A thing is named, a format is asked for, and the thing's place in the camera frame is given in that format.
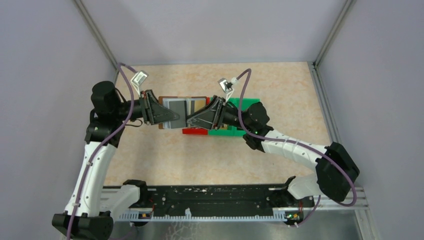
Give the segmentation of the brown leather card holder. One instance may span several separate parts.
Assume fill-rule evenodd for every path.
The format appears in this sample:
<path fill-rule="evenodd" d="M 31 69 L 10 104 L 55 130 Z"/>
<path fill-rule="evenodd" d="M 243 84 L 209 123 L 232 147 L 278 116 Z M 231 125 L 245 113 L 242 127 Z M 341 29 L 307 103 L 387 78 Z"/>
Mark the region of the brown leather card holder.
<path fill-rule="evenodd" d="M 165 108 L 179 114 L 178 120 L 159 124 L 158 128 L 161 130 L 193 128 L 194 126 L 187 123 L 187 117 L 194 114 L 191 109 L 192 102 L 195 100 L 206 100 L 206 104 L 209 102 L 206 96 L 160 96 L 158 100 Z"/>

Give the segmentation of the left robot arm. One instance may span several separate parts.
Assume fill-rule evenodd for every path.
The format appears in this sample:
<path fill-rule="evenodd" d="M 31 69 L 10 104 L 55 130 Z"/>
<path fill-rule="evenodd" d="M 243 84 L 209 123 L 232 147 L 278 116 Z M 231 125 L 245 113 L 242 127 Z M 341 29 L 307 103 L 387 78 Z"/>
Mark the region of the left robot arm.
<path fill-rule="evenodd" d="M 84 157 L 74 191 L 52 225 L 69 240 L 107 240 L 114 223 L 132 205 L 144 207 L 150 193 L 142 180 L 127 180 L 111 195 L 104 194 L 110 162 L 129 121 L 158 125 L 179 119 L 179 114 L 159 104 L 151 90 L 138 100 L 126 101 L 110 81 L 92 88 L 90 123 L 86 129 Z"/>

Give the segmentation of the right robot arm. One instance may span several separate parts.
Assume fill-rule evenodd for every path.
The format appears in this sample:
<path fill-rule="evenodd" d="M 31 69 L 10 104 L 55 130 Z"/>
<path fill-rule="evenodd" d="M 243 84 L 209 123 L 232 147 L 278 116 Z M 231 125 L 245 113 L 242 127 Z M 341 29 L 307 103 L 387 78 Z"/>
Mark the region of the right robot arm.
<path fill-rule="evenodd" d="M 216 95 L 186 118 L 187 124 L 206 130 L 223 125 L 243 129 L 243 139 L 252 150 L 280 155 L 310 169 L 312 174 L 294 177 L 282 191 L 281 199 L 287 206 L 295 206 L 301 199 L 315 195 L 324 195 L 346 207 L 356 203 L 355 181 L 360 170 L 342 144 L 332 142 L 325 146 L 305 142 L 275 130 L 268 125 L 269 120 L 261 102 L 239 110 Z"/>

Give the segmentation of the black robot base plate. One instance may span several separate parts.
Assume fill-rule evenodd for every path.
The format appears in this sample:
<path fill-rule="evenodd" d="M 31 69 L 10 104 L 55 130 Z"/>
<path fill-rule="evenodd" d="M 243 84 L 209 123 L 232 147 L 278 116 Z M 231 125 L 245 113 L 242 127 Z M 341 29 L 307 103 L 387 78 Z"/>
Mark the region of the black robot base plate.
<path fill-rule="evenodd" d="M 295 199 L 286 184 L 156 185 L 145 187 L 132 209 L 149 209 L 155 217 L 268 217 L 274 208 L 309 208 L 311 197 Z"/>

